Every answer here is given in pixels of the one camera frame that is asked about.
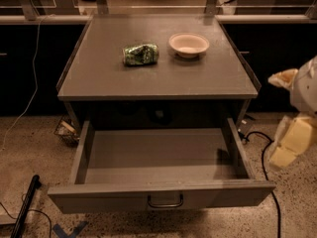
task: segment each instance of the green can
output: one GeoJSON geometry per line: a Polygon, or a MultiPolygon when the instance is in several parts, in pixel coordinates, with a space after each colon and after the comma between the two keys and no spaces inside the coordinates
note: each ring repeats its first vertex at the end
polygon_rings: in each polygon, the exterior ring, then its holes
{"type": "Polygon", "coordinates": [[[126,46],[123,51],[123,64],[128,66],[146,65],[158,62],[159,47],[156,44],[126,46]]]}

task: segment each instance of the cable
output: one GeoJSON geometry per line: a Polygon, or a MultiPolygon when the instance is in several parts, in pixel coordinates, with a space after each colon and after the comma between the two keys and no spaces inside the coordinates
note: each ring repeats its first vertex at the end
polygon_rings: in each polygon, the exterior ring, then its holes
{"type": "Polygon", "coordinates": [[[228,0],[220,4],[220,6],[223,6],[224,4],[230,4],[231,2],[236,1],[236,0],[228,0]]]}
{"type": "MultiPolygon", "coordinates": [[[[260,135],[262,135],[262,136],[264,136],[264,137],[266,137],[268,139],[268,143],[266,144],[266,146],[262,150],[261,160],[262,160],[262,168],[264,170],[265,178],[266,178],[266,180],[269,180],[268,179],[268,175],[267,175],[267,171],[266,171],[266,168],[265,168],[265,165],[264,165],[264,156],[265,156],[265,152],[266,152],[267,148],[274,142],[274,140],[271,139],[267,134],[265,134],[263,132],[260,132],[260,131],[250,132],[246,137],[244,137],[244,140],[246,140],[246,142],[250,142],[249,136],[252,135],[252,134],[260,134],[260,135]]],[[[273,197],[273,200],[275,202],[276,209],[277,209],[277,237],[280,238],[281,237],[281,211],[280,211],[280,206],[279,206],[279,203],[278,203],[278,200],[276,198],[276,195],[275,195],[274,191],[271,192],[271,195],[273,197]]]]}
{"type": "MultiPolygon", "coordinates": [[[[9,213],[9,211],[8,211],[7,208],[3,205],[2,202],[0,202],[0,205],[2,206],[2,208],[5,210],[5,212],[7,213],[7,215],[8,215],[10,218],[12,218],[12,219],[18,219],[18,218],[15,218],[14,216],[12,216],[12,215],[9,213]]],[[[29,211],[38,212],[38,213],[44,215],[44,216],[47,218],[47,220],[49,221],[49,226],[50,226],[50,235],[49,235],[49,237],[51,238],[51,237],[52,237],[52,221],[51,221],[51,219],[49,218],[49,216],[48,216],[46,213],[44,213],[44,212],[42,212],[42,211],[40,211],[40,210],[29,209],[28,212],[29,212],[29,211]]]]}
{"type": "Polygon", "coordinates": [[[4,207],[4,205],[2,204],[2,202],[0,202],[0,205],[2,206],[2,208],[5,210],[5,212],[7,213],[7,215],[8,215],[10,218],[12,218],[12,219],[17,219],[17,218],[15,218],[14,216],[12,216],[12,215],[9,213],[9,211],[7,210],[6,207],[4,207]]]}
{"type": "Polygon", "coordinates": [[[44,213],[44,212],[42,212],[42,211],[40,211],[40,210],[36,210],[36,209],[29,209],[29,211],[35,211],[35,212],[38,212],[38,213],[40,213],[40,214],[44,215],[44,216],[47,218],[47,220],[49,221],[49,226],[50,226],[49,237],[51,238],[51,237],[52,237],[52,221],[51,221],[51,219],[49,218],[49,216],[48,216],[46,213],[44,213]]]}
{"type": "Polygon", "coordinates": [[[6,144],[6,138],[7,138],[7,135],[8,133],[13,129],[13,127],[16,125],[16,123],[20,120],[20,118],[22,116],[25,115],[25,113],[28,111],[34,97],[36,96],[37,92],[38,92],[38,79],[37,79],[37,73],[36,73],[36,66],[35,66],[35,61],[36,61],[36,58],[37,58],[37,55],[38,55],[38,50],[39,50],[39,39],[40,39],[40,26],[41,26],[41,23],[43,20],[45,20],[47,17],[49,16],[52,16],[52,15],[47,15],[45,16],[40,22],[39,22],[39,25],[38,25],[38,32],[37,32],[37,41],[36,41],[36,50],[35,50],[35,53],[33,55],[33,59],[32,59],[32,67],[33,67],[33,76],[34,76],[34,79],[35,79],[35,91],[34,93],[32,94],[32,97],[26,107],[26,109],[23,111],[23,113],[21,115],[18,116],[18,118],[13,122],[13,124],[10,126],[10,128],[6,131],[6,133],[4,134],[4,137],[3,137],[3,141],[2,141],[2,147],[0,149],[0,152],[4,151],[5,150],[5,144],[6,144]]]}

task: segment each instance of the drawer handle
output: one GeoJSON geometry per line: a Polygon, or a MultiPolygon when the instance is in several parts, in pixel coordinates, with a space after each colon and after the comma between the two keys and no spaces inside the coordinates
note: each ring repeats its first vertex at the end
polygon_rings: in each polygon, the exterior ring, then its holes
{"type": "Polygon", "coordinates": [[[182,194],[179,196],[179,202],[175,203],[175,204],[153,204],[151,202],[151,196],[148,195],[148,205],[151,208],[177,208],[179,206],[181,206],[183,204],[184,200],[183,200],[183,196],[182,194]]]}

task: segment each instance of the small bowl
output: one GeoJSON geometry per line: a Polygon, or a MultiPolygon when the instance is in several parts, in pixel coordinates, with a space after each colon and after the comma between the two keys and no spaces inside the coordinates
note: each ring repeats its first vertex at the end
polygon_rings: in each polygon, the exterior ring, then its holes
{"type": "Polygon", "coordinates": [[[206,38],[191,33],[172,35],[168,43],[179,56],[185,59],[196,58],[209,48],[209,42],[206,38]]]}

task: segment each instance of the terrazzo floor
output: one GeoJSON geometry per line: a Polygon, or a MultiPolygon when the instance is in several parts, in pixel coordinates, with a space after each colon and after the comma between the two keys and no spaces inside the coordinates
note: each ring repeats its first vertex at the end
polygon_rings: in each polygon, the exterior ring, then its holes
{"type": "MultiPolygon", "coordinates": [[[[274,137],[283,113],[253,113],[249,131],[274,137]]],[[[0,117],[0,139],[16,117],[0,117]]],[[[34,175],[40,176],[23,237],[277,237],[276,206],[270,195],[259,206],[201,210],[106,212],[62,214],[48,197],[50,186],[67,184],[75,147],[54,134],[60,116],[25,116],[9,131],[5,150],[0,152],[0,201],[12,214],[18,213],[22,198],[34,175]]],[[[251,136],[244,146],[257,179],[264,179],[261,153],[267,140],[251,136]]],[[[276,183],[285,238],[316,237],[317,148],[314,146],[283,171],[268,169],[276,183]]],[[[0,207],[0,215],[6,213],[0,207]]],[[[13,225],[0,225],[0,237],[10,237],[13,225]]]]}

